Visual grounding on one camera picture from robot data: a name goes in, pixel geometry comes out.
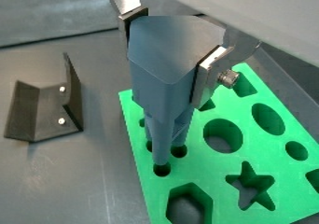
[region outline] star-shaped hole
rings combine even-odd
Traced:
[[[227,175],[225,181],[239,190],[237,205],[241,210],[247,210],[253,203],[259,203],[269,211],[273,211],[275,205],[267,192],[273,184],[271,175],[257,175],[247,161],[241,163],[241,174]]]

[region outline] black metal bracket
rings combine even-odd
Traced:
[[[81,83],[65,59],[65,83],[38,89],[16,81],[4,136],[38,142],[84,130]]]

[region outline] bolt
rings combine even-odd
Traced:
[[[229,89],[233,87],[237,78],[239,78],[237,72],[227,70],[218,74],[217,82]]]
[[[64,125],[65,124],[65,119],[64,118],[58,118],[57,122],[58,122],[60,125]]]
[[[60,92],[65,92],[65,87],[64,86],[60,87]]]

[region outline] green foam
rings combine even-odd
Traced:
[[[218,86],[212,97],[214,107],[194,111],[185,141],[188,152],[180,159],[170,155],[170,173],[165,177],[153,174],[152,153],[145,148],[144,129],[140,126],[142,110],[132,101],[132,91],[120,92],[152,223],[170,223],[165,217],[169,193],[173,197],[185,190],[202,204],[209,202],[206,197],[200,200],[198,192],[190,186],[197,186],[213,202],[212,214],[206,215],[209,219],[205,223],[292,223],[319,212],[319,171],[311,172],[319,168],[319,146],[249,66],[240,63],[235,71],[244,75],[236,88],[228,90]],[[228,139],[235,152],[220,153],[208,146],[204,135],[212,133]],[[240,176],[243,163],[251,165],[259,179],[252,178],[247,167],[241,181],[247,187],[260,190],[256,197],[259,202],[253,202],[244,210],[237,206],[239,191],[231,185]],[[267,187],[263,177],[273,180]]]

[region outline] circular hole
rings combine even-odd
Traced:
[[[170,173],[170,164],[166,162],[164,165],[153,165],[153,172],[157,176],[166,176]]]
[[[186,154],[186,146],[172,147],[170,153],[176,158],[182,158]]]
[[[149,152],[152,152],[152,141],[145,142],[145,148]]]
[[[285,144],[288,155],[297,161],[304,161],[308,158],[308,152],[303,145],[291,141]]]
[[[272,135],[281,135],[285,127],[284,122],[276,112],[263,104],[252,107],[253,120],[260,128]]]
[[[210,120],[202,130],[206,145],[220,153],[233,153],[243,145],[243,133],[225,119]]]
[[[138,120],[138,125],[140,125],[140,127],[144,127],[144,119]]]

